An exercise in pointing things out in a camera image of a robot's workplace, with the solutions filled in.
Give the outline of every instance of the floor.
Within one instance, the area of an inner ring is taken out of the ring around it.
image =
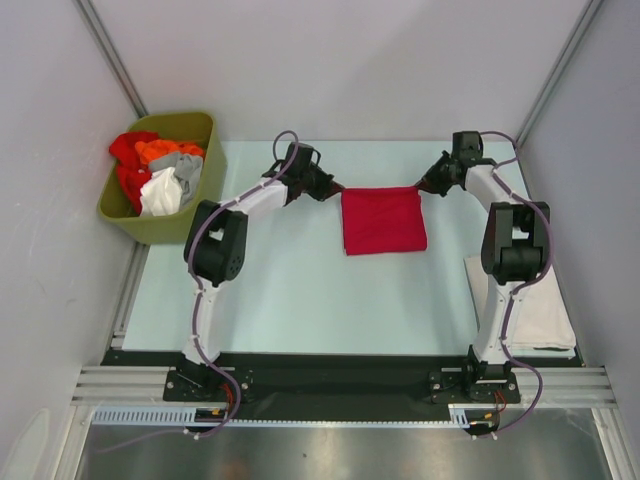
[[[93,451],[151,430],[93,426],[77,480],[611,478],[590,410],[538,410],[497,441],[462,430],[228,427],[197,443],[171,433]]]
[[[450,142],[313,142],[321,166],[347,187],[414,184]],[[225,197],[255,184],[271,164],[271,142],[224,144]],[[485,156],[513,156],[507,143]],[[524,192],[518,165],[506,178]],[[232,283],[217,332],[233,352],[463,355],[477,333],[464,258],[477,255],[486,213],[454,188],[422,196],[426,252],[347,257],[340,199],[304,196],[250,223],[247,259]],[[133,306],[125,350],[182,350],[194,285],[179,245],[152,246]],[[515,351],[519,356],[573,354]]]

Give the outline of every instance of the pile of clothes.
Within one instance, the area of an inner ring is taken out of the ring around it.
[[[123,133],[109,147],[116,175],[140,216],[172,215],[195,197],[205,151],[154,132]]]

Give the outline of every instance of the red cloth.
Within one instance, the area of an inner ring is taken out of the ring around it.
[[[125,168],[138,170],[144,168],[140,163],[140,156],[136,152],[136,142],[152,142],[160,138],[155,132],[128,132],[118,135],[111,146],[109,153],[116,157]]]
[[[145,183],[151,180],[151,172],[130,170],[122,165],[116,165],[116,175],[120,181],[122,191],[131,202],[133,209],[140,215],[140,212],[142,212],[140,189]]]
[[[346,188],[342,233],[347,255],[426,250],[418,189]]]
[[[152,142],[158,138],[159,136],[155,132],[128,132],[119,135],[109,147],[109,153],[119,162],[119,165],[116,165],[116,175],[122,191],[138,215],[142,211],[140,189],[151,180],[151,173],[147,171],[146,165],[140,163],[140,156],[136,152],[135,144],[136,142]]]

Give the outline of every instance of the olive green basket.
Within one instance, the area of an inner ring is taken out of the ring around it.
[[[149,115],[134,123],[129,132],[156,132],[160,138],[194,142],[206,149],[202,174],[194,199],[178,213],[162,217],[139,217],[125,196],[115,172],[115,163],[105,183],[98,212],[105,221],[117,225],[146,245],[184,243],[191,221],[202,200],[220,200],[227,161],[218,139],[214,119],[204,112]]]

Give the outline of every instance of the white cloth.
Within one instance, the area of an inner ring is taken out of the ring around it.
[[[488,277],[482,269],[479,256],[465,258],[464,264],[480,322],[489,291]],[[576,336],[571,328],[553,267],[542,281],[529,288],[520,307],[511,346],[517,349],[562,350],[570,350],[576,346]]]
[[[151,180],[140,189],[141,217],[173,215],[180,210],[182,188],[174,175],[175,168],[153,172]]]

